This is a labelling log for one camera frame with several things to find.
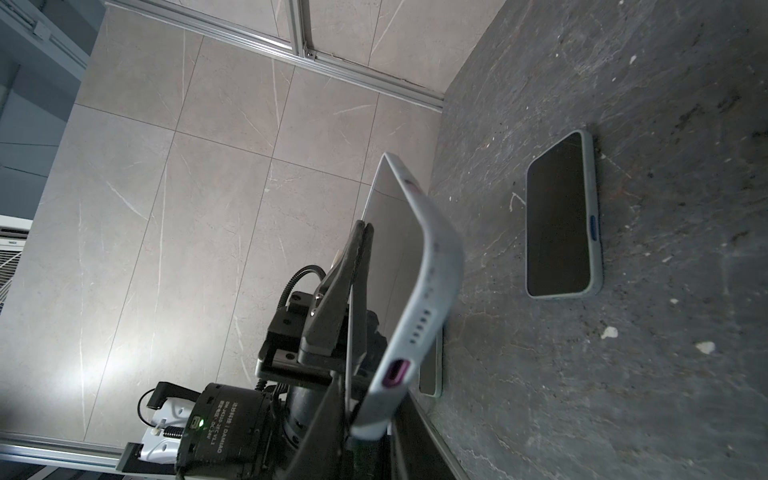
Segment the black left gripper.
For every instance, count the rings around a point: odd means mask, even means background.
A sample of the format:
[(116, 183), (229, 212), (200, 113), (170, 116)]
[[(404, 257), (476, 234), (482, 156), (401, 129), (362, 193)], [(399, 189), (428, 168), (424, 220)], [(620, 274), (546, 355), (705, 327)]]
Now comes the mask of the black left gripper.
[(367, 280), (368, 225), (357, 220), (311, 303), (309, 293), (294, 292), (277, 309), (258, 353), (258, 379), (323, 391), (351, 361), (351, 396), (364, 398), (388, 345), (376, 315), (367, 317)]

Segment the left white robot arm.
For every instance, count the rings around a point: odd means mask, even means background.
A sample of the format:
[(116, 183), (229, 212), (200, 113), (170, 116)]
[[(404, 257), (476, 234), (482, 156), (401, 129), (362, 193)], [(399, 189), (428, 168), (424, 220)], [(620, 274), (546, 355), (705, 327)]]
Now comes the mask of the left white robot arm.
[(141, 441), (117, 469), (175, 479), (378, 478), (374, 447), (357, 448), (352, 421), (386, 348), (367, 307), (375, 231), (357, 221), (329, 269), (288, 281), (258, 354), (257, 383), (194, 391), (161, 382)]

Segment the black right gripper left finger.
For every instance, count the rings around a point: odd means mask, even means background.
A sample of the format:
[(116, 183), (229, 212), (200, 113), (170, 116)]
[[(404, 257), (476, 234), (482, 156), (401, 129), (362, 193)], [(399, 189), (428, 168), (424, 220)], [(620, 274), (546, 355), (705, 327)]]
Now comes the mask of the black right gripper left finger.
[(291, 387), (286, 406), (284, 431), (294, 452), (284, 477), (353, 479), (344, 380), (334, 377), (324, 391)]

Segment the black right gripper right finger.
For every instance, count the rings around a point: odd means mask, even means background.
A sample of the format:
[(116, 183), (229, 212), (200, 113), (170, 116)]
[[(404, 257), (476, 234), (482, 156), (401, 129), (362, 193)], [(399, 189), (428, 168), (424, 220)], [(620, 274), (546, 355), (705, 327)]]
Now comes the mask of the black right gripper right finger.
[(468, 478), (412, 394), (398, 407), (391, 433), (391, 479)]

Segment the light blue phone case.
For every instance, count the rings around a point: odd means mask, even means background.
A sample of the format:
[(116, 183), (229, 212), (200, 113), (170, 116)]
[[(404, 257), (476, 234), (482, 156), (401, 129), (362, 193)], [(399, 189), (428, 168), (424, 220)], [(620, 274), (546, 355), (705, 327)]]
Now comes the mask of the light blue phone case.
[(386, 339), (352, 437), (374, 441), (399, 405), (442, 331), (463, 279), (459, 233), (395, 154), (383, 154), (362, 220), (374, 229), (367, 308)]

